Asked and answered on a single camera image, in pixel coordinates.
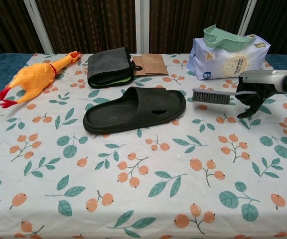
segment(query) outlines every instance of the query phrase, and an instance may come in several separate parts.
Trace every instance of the green plastic scoop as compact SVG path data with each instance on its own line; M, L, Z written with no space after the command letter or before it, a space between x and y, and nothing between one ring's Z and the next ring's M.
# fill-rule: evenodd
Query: green plastic scoop
M204 29L203 32L203 40L207 47L217 47L227 51L240 51L254 39L254 37L239 36L218 29L216 25Z

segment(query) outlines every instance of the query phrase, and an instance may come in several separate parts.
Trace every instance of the dark curtain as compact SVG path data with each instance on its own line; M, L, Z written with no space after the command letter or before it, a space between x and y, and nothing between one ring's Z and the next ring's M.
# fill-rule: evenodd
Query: dark curtain
M150 0L150 53L190 53L203 29L238 33L248 0Z
M0 0L0 53L43 52L22 0Z
M54 52L136 52L134 0L36 0Z
M287 0L258 0L247 34L270 43L269 54L287 54Z

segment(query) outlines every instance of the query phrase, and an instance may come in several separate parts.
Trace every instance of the floral tablecloth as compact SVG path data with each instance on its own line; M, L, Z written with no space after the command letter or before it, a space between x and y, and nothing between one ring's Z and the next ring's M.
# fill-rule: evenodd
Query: floral tablecloth
M238 79L199 81L188 54L163 55L169 76L100 90L87 84L88 57L39 97L0 107L0 238L287 237L287 96L240 120L237 99L192 102L192 88L233 91ZM85 111L129 86L180 90L186 110L163 125L87 133Z

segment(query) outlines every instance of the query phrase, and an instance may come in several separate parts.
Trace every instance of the blue cloth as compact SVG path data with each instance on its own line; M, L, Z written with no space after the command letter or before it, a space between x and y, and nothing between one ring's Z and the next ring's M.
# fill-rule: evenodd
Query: blue cloth
M3 53L0 54L0 91L13 76L27 63L33 54Z

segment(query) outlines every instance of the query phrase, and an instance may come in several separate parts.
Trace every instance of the rubber chicken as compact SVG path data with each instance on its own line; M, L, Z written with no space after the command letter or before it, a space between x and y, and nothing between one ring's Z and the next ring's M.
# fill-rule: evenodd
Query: rubber chicken
M53 83L58 71L67 64L77 61L79 56L80 53L74 51L51 63L35 63L31 66L23 67L14 76L12 82L0 91L0 100L4 101L0 106L2 106L2 108L8 108L38 96L45 87ZM16 86L21 86L26 90L26 93L17 101L4 100L10 89Z

